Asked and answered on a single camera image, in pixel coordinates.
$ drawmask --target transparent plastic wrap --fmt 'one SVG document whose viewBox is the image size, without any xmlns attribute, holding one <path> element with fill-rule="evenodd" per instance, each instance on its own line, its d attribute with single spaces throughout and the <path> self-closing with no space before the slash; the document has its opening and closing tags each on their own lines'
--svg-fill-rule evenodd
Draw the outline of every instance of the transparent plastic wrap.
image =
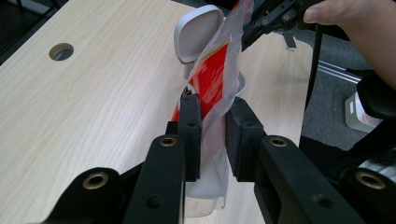
<svg viewBox="0 0 396 224">
<path fill-rule="evenodd" d="M 191 71 L 182 96 L 198 93 L 203 119 L 201 178 L 186 184 L 186 217 L 203 217 L 222 209 L 228 187 L 224 115 L 238 92 L 239 55 L 243 25 L 252 0 L 240 0 L 220 26 Z M 172 120 L 178 120 L 178 105 Z"/>
</svg>

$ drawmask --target white box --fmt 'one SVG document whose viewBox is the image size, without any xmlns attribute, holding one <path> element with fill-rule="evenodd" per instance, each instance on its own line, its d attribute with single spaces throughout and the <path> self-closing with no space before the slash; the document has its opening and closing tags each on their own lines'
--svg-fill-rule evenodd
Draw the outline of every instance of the white box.
<svg viewBox="0 0 396 224">
<path fill-rule="evenodd" d="M 345 107 L 346 125 L 351 129 L 369 133 L 382 121 L 382 119 L 375 119 L 364 112 L 357 92 L 346 100 Z"/>
</svg>

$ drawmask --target finger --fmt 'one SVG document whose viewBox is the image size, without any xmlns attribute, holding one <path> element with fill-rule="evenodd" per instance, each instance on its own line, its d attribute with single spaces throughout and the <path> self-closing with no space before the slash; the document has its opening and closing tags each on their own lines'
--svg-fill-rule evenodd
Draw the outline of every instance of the finger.
<svg viewBox="0 0 396 224">
<path fill-rule="evenodd" d="M 334 25 L 343 10 L 342 1 L 326 0 L 309 7 L 304 14 L 304 22 Z"/>
</svg>

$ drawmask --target bolt hole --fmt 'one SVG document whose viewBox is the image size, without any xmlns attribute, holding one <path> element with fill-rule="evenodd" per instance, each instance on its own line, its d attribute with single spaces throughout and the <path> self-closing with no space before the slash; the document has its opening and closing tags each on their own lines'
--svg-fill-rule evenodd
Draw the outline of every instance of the bolt hole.
<svg viewBox="0 0 396 224">
<path fill-rule="evenodd" d="M 333 207 L 332 200 L 330 200 L 323 194 L 315 194 L 313 196 L 312 200 L 320 207 L 323 207 L 323 208 L 332 208 Z"/>
<path fill-rule="evenodd" d="M 52 47 L 52 49 L 49 51 L 49 57 L 53 61 L 59 62 L 70 58 L 73 52 L 74 52 L 73 46 L 67 43 L 62 43 Z"/>
<path fill-rule="evenodd" d="M 357 172 L 356 178 L 364 186 L 371 188 L 371 189 L 384 189 L 387 186 L 382 179 L 380 179 L 376 175 L 372 175 L 370 173 Z"/>
<path fill-rule="evenodd" d="M 99 172 L 95 174 L 90 174 L 82 182 L 82 186 L 85 189 L 99 189 L 104 186 L 108 181 L 108 175 L 104 172 Z"/>
<path fill-rule="evenodd" d="M 163 206 L 164 198 L 162 195 L 154 194 L 146 199 L 146 207 L 149 209 L 156 209 Z"/>
<path fill-rule="evenodd" d="M 273 138 L 273 139 L 271 139 L 270 143 L 276 147 L 285 147 L 288 145 L 288 142 L 286 142 L 280 138 Z"/>
<path fill-rule="evenodd" d="M 171 137 L 165 137 L 161 139 L 160 145 L 163 147 L 172 147 L 176 144 L 177 140 Z"/>
</svg>

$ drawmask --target wooden table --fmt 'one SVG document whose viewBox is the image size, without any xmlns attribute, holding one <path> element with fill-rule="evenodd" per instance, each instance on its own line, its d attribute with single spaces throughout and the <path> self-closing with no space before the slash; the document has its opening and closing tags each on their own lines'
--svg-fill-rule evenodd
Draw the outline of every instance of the wooden table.
<svg viewBox="0 0 396 224">
<path fill-rule="evenodd" d="M 0 67 L 0 223 L 43 221 L 80 173 L 123 173 L 164 134 L 185 80 L 173 46 L 190 7 L 169 0 L 71 0 Z M 74 48 L 64 61 L 49 51 Z M 312 49 L 265 35 L 242 55 L 249 102 L 269 134 L 298 144 Z M 252 184 L 187 223 L 263 223 Z"/>
</svg>

